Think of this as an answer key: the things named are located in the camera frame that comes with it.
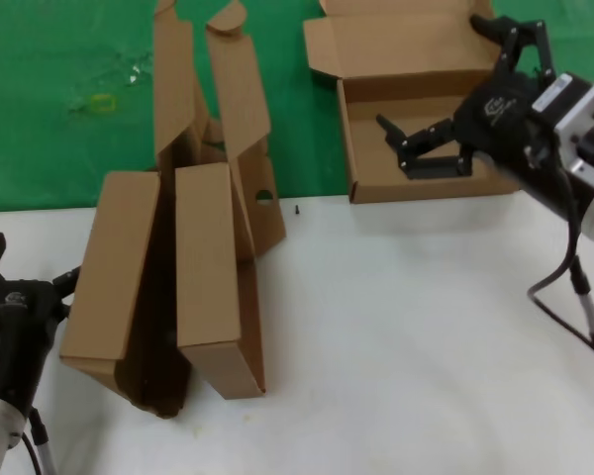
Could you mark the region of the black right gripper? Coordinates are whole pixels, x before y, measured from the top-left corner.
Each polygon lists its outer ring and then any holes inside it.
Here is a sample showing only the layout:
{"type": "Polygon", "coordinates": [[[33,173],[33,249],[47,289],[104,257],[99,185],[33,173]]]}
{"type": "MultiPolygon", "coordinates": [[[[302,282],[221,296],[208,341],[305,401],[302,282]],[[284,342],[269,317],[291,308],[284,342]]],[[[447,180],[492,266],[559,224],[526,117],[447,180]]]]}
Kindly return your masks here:
{"type": "Polygon", "coordinates": [[[398,167],[408,179],[470,177],[473,152],[479,152],[531,197],[567,220],[568,199],[560,183],[565,173],[559,164],[557,143],[532,112],[533,103],[541,95],[539,84],[554,81],[545,22],[471,15],[469,23],[476,34],[500,47],[493,75],[461,102],[452,120],[444,119],[412,135],[407,136],[378,114],[375,120],[385,132],[385,142],[395,152],[398,167]],[[536,79],[515,72],[526,47],[535,47],[538,52],[536,79]],[[423,158],[455,140],[462,144],[458,154],[423,158]]]}

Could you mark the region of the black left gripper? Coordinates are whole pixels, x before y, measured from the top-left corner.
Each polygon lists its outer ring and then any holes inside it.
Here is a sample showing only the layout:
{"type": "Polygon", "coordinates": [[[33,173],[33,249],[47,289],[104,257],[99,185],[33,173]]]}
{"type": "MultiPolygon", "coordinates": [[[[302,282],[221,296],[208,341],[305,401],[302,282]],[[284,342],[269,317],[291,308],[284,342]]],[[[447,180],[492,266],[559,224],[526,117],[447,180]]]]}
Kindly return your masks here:
{"type": "MultiPolygon", "coordinates": [[[[0,260],[6,239],[0,233],[0,260]]],[[[0,273],[0,400],[32,408],[58,325],[68,316],[63,299],[75,292],[80,266],[41,280],[5,280],[0,273]]]]}

